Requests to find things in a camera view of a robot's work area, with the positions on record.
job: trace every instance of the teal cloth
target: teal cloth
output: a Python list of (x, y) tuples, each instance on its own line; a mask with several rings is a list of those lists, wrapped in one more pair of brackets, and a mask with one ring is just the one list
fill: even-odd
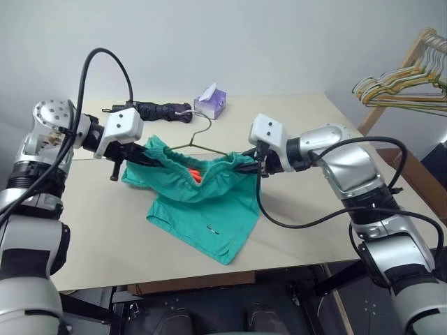
[[(175, 151), (165, 152), (157, 136), (145, 152), (163, 167), (127, 163), (122, 181), (158, 192), (147, 220), (227, 265), (244, 246), (259, 217), (256, 176), (234, 167), (252, 158), (232, 152), (227, 157), (200, 161)], [(200, 170), (197, 183), (188, 168)]]

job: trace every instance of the tissue box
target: tissue box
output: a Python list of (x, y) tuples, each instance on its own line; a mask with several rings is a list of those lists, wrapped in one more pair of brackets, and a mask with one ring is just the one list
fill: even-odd
[(213, 84), (205, 92), (194, 99), (194, 110), (202, 112), (210, 119), (217, 119), (226, 106), (226, 92), (216, 88)]

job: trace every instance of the clothes hanger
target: clothes hanger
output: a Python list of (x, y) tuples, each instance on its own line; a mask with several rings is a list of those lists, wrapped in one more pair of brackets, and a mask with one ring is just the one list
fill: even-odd
[(360, 100), (362, 93), (368, 87), (371, 87), (374, 84), (392, 82), (394, 80), (394, 78), (407, 76), (408, 74), (412, 74), (412, 73), (420, 71), (421, 64), (422, 65), (424, 64), (424, 62), (423, 62), (423, 59), (425, 56), (424, 43), (421, 43), (418, 46), (418, 49), (419, 49), (419, 52), (418, 52), (419, 57), (414, 61), (412, 66), (407, 66), (406, 68), (398, 68), (396, 70), (387, 71), (387, 72), (383, 73), (377, 79), (374, 77), (365, 78), (365, 79), (359, 81), (359, 83), (357, 83), (357, 85), (354, 86), (354, 88), (352, 89), (352, 93), (355, 94), (357, 96), (357, 98), (359, 98), (359, 100)]
[(183, 145), (179, 145), (178, 147), (172, 147), (172, 148), (168, 148), (168, 147), (166, 147), (166, 148), (164, 149), (164, 151), (167, 152), (167, 151), (172, 151), (172, 150), (181, 149), (181, 148), (186, 148), (186, 147), (195, 147), (195, 148), (203, 149), (203, 150), (206, 150), (206, 151), (215, 152), (216, 154), (221, 154), (221, 155), (224, 155), (225, 157), (228, 158), (228, 154), (225, 153), (225, 152), (222, 152), (222, 151), (219, 151), (219, 150), (215, 150), (215, 149), (210, 149), (210, 148), (203, 147), (203, 146), (201, 146), (201, 145), (197, 145), (197, 144), (194, 144), (194, 143), (193, 143), (193, 141), (194, 141), (194, 137), (195, 137), (197, 134), (199, 134), (199, 133), (204, 133), (205, 131), (207, 131), (208, 129), (211, 128), (212, 121), (211, 121), (211, 119), (210, 119), (208, 116), (206, 116), (206, 115), (203, 114), (202, 112), (198, 112), (198, 111), (196, 111), (196, 110), (185, 110), (185, 111), (183, 111), (183, 112), (178, 112), (178, 113), (176, 112), (176, 115), (179, 115), (179, 116), (180, 116), (180, 115), (183, 115), (183, 114), (186, 114), (186, 113), (191, 113), (191, 112), (192, 112), (193, 114), (199, 116), (199, 117), (205, 117), (206, 120), (208, 120), (208, 123), (209, 123), (208, 126), (207, 126), (205, 129), (202, 129), (201, 131), (196, 131), (196, 132), (192, 135), (191, 140), (189, 141), (189, 143), (187, 143), (187, 144), (183, 144)]
[[(374, 80), (368, 80), (371, 86), (362, 94), (364, 98), (362, 102), (366, 106), (400, 107), (447, 117), (447, 77), (443, 77), (444, 68), (446, 67), (447, 40), (440, 36), (430, 36), (426, 38), (425, 42), (430, 45), (427, 45), (423, 57), (419, 57), (422, 59), (422, 63), (416, 60), (416, 64), (421, 64), (422, 68), (420, 69), (424, 71), (415, 74), (413, 72), (414, 67), (410, 67), (411, 71), (401, 73), (399, 71), (391, 71), (389, 72), (390, 75), (382, 75), (381, 81), (376, 80), (375, 83)], [(442, 89), (443, 93), (401, 94), (401, 91), (408, 87), (427, 83)], [(364, 88), (364, 86), (357, 87), (357, 90)]]
[(370, 97), (374, 96), (374, 94), (381, 93), (383, 89), (387, 90), (388, 93), (396, 94), (397, 92), (393, 89), (394, 85), (396, 85), (399, 82), (406, 82), (410, 79), (417, 79), (417, 78), (423, 78), (427, 76), (427, 65), (431, 64), (431, 52), (432, 48), (428, 47), (427, 44), (434, 40), (435, 38), (438, 38), (438, 36), (430, 36), (429, 38), (426, 38), (424, 43), (421, 43), (418, 47), (421, 49), (419, 52), (420, 56), (415, 60), (414, 65), (402, 69), (397, 69), (393, 71), (389, 71), (387, 73), (384, 73), (378, 80), (372, 78), (365, 82), (364, 85), (361, 87), (358, 87), (357, 91), (357, 97), (360, 101), (363, 101), (363, 99), (369, 100)]
[(398, 94), (403, 88), (413, 87), (420, 84), (425, 84), (428, 82), (436, 82), (437, 80), (437, 72), (435, 71), (437, 68), (437, 63), (434, 60), (433, 54), (436, 52), (433, 48), (429, 47), (428, 51), (428, 61), (425, 63), (426, 66), (423, 68), (424, 71), (412, 75), (410, 77), (401, 77), (394, 80), (391, 84), (377, 84), (370, 87), (367, 91), (363, 92), (361, 96), (361, 101), (364, 104), (368, 104), (375, 96), (383, 93), (384, 91), (389, 94)]

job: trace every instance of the white wall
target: white wall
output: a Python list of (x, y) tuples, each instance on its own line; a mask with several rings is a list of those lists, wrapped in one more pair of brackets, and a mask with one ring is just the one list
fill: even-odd
[[(445, 0), (2, 0), (0, 176), (31, 128), (32, 106), (76, 98), (94, 47), (124, 62), (135, 99), (193, 97), (212, 81), (232, 95), (327, 92), (359, 124), (366, 109), (352, 86), (396, 67), (425, 27), (447, 35)], [(106, 56), (94, 61), (86, 92), (102, 98), (126, 98)], [(387, 113), (374, 133), (420, 157), (447, 130), (445, 118), (401, 114)]]

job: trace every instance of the table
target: table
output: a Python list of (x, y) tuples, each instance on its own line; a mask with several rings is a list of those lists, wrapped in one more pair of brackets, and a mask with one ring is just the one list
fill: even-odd
[[(188, 98), (160, 98), (154, 102), (189, 101)], [(102, 107), (120, 101), (87, 101), (84, 113), (104, 124)], [(359, 132), (324, 94), (292, 96), (229, 97), (228, 107), (213, 122), (212, 128), (197, 135), (196, 143), (221, 151), (244, 151), (251, 147), (248, 133), (258, 113), (283, 123), (293, 137), (328, 122), (340, 123)], [(158, 135), (170, 146), (189, 141), (192, 132), (206, 126), (196, 117), (190, 124), (180, 122), (145, 122), (142, 139)], [(375, 150), (364, 147), (389, 181), (394, 169)], [(210, 155), (197, 148), (182, 151), (199, 159)], [(71, 229), (67, 262), (52, 280), (58, 290), (95, 288), (129, 283), (186, 278), (255, 269), (291, 267), (341, 260), (358, 256), (348, 238), (347, 214), (305, 230), (287, 230), (261, 216), (244, 248), (230, 265), (212, 258), (171, 236), (146, 220), (147, 210), (156, 194), (138, 190), (122, 182), (112, 182), (112, 162), (94, 160), (92, 153), (77, 150), (63, 195), (62, 221)], [(404, 192), (396, 195), (405, 209), (436, 218), (416, 192), (400, 179)], [(263, 204), (279, 220), (304, 224), (342, 208), (319, 168), (300, 173), (276, 174), (263, 180)], [(434, 229), (420, 221), (417, 228), (430, 247), (436, 245)]]

